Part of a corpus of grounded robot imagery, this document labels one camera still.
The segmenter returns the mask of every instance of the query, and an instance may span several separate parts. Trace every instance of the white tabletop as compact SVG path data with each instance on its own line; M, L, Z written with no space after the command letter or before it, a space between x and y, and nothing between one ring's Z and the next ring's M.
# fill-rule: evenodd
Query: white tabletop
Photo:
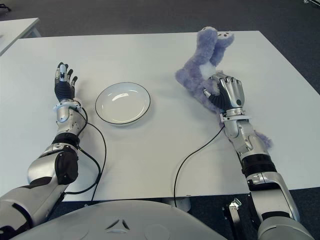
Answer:
M39 18L0 21L0 56L16 40L23 37L39 21Z
M0 195L27 184L31 162L55 137L54 73L60 61L79 77L76 96L107 139L107 168L96 200L172 197L181 161L220 129L215 114L176 82L193 54L196 33L66 36L19 39L0 58ZM242 80L255 129L273 139L269 151L289 189L319 187L320 96L259 31L235 32L219 65ZM119 82L145 87L143 119L117 127L95 113L95 101ZM102 164L104 147L88 126L80 145ZM95 165L79 155L79 177L68 191L91 185ZM224 134L182 168L178 196L247 193L235 151ZM92 191L67 196L89 200Z

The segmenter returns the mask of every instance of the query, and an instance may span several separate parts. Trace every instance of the stuffed animal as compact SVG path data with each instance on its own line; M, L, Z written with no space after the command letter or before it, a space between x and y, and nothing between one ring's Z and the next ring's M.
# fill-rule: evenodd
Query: stuffed animal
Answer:
M218 83L211 76L216 74L216 66L221 62L226 48L233 43L234 39L235 36L231 32L218 33L215 28L206 26L197 33L195 53L175 74L176 80L181 85L216 114L220 113L220 109L208 100L203 90L207 89L214 95L220 94ZM267 148L272 146L270 138L260 132L255 131L255 133Z

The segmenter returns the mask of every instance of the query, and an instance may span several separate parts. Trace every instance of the floor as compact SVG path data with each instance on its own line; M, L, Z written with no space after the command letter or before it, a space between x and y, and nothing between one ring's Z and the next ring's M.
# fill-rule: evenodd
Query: floor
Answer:
M0 9L0 21L38 17L37 28L44 37L197 32L204 26L220 31L259 30L320 93L320 8L304 4L303 0L1 0L1 3L7 4L12 12ZM291 193L302 223L320 239L320 188ZM192 197L191 214L233 239L221 208L234 197ZM243 202L240 217L247 239L256 239L246 196L237 197ZM52 217L84 204L63 203Z

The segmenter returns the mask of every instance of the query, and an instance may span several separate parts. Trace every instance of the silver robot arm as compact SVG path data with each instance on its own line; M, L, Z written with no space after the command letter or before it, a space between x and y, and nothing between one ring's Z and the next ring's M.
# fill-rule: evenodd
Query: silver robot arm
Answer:
M54 91L57 134L50 146L30 165L29 185L15 188L0 197L0 239L10 239L48 219L54 206L62 201L68 185L78 177L79 134L86 121L75 100L72 69L62 62L55 73Z
M248 202L252 222L258 227L258 239L313 239L299 223L299 212L285 181L243 110L245 95L241 81L223 73L212 78L218 83L220 95L206 89L203 93L222 110L225 134L238 155L250 190Z

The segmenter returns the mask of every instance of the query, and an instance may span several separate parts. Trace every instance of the black wire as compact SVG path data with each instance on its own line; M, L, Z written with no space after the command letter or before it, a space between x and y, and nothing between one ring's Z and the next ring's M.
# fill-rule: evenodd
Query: black wire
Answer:
M78 145L77 147L78 147L78 149L79 149L81 152L83 152L83 154L85 154L87 157L89 157L89 158L96 164L96 166L97 166L97 168L98 168L98 175L97 175L94 183L93 183L91 186L89 186L88 188L86 188L86 189L84 189L84 190L82 190L82 191L67 191L67 192L64 193L65 195L83 194L83 193L85 193L86 191L89 191L90 189L92 189L92 188L99 182L99 180L100 180L101 169L100 169L99 163L98 163L89 153L87 153L86 151L84 151L79 145Z
M78 145L78 146L77 146L78 149L79 149L81 152L83 152L87 157L89 157L89 158L96 164L96 166L97 166L97 168L98 168L98 175L97 175L97 177L96 177L96 179L95 179L95 182L94 182L91 186L89 186L88 188L86 188L86 189L84 189L84 190L82 190L82 191L75 191L75 192L67 191L67 192L65 192L64 194L65 194L65 195L67 195L67 194L68 194L68 195L82 194L82 193L85 193L85 192L87 192L88 190L92 189L92 188L95 186L95 189L94 189L94 191L93 191L93 195L92 195L92 198L91 198L91 201L93 201L93 200L94 200L94 197L95 197L95 193L96 193L97 187L98 187L98 184L99 184L100 179L101 179L101 176L102 176L102 173L103 173L103 171L104 171L104 169L105 169L105 166L106 166L106 161L107 161L107 144L106 144L106 140L105 140L105 137L104 137L104 135L102 134L102 132L101 132L95 125L93 125L93 124L91 124L91 123L88 122L88 114L87 114L86 110L85 110L84 108L82 108L82 110L83 110L83 112L84 112L84 114L85 114L85 117L84 117L82 114L81 114L81 116L82 116L83 119L85 120L85 124L84 124L83 128L79 131L79 133L78 133L77 135L78 135L78 136L80 135L80 133L81 133L81 132L85 129L85 127L87 126L87 124L90 125L90 126L92 126L92 127L94 127L94 128L100 133L100 135L101 135L101 137L102 137L102 140L103 140L103 144L104 144L104 161L103 161L103 166L102 166L102 170L101 170L100 165L99 165L99 163L96 161L96 159L95 159L94 157L92 157L89 153L85 152L85 151Z
M84 109L84 108L82 108L82 110L83 110L83 112L84 112L84 114L85 114L85 117L82 115L82 114L80 114L82 117L83 117L83 119L85 120L85 123L84 123L84 126L83 126L83 128L78 132L78 134L77 134L77 137L80 135L80 133L86 128L86 126L87 126L87 123L88 123L88 114L87 114L87 112L86 112L86 110Z
M213 140L215 140L215 138L221 133L221 131L224 129L225 126L223 126L220 131L210 140L208 141L205 145L203 145L202 147L198 148L197 150L195 150L194 152L190 153L181 163L178 172L176 173L175 176L175 180L174 180L174 187L173 187L173 200L174 200L174 205L175 207L177 207L177 202L176 202L176 185L177 185L177 179L178 179L178 175L180 172L180 169L182 168L183 164L187 161L188 158L190 158L193 154L199 152L201 149L205 148L208 144L210 144Z
M93 201L93 200L94 200L94 197L95 197L95 193L96 193L97 187L98 187L98 184L100 183L101 176L102 176L102 174L103 174L103 172L104 172L104 169L105 169L105 166L106 166L106 160L107 160L107 144L106 144L106 140L105 140L105 137L104 137L104 135L102 134L102 132L101 132L95 125L91 124L90 122L88 122L88 124L89 124L90 126L94 127L94 128L100 133L100 135L101 135L101 137L102 137L102 140L103 140L103 144L104 144L104 161L103 161L103 165L102 165L101 174L100 174L100 176L99 176L99 179L98 179L98 181L97 181L97 183L96 183L95 189L94 189L93 194L92 194L91 201Z

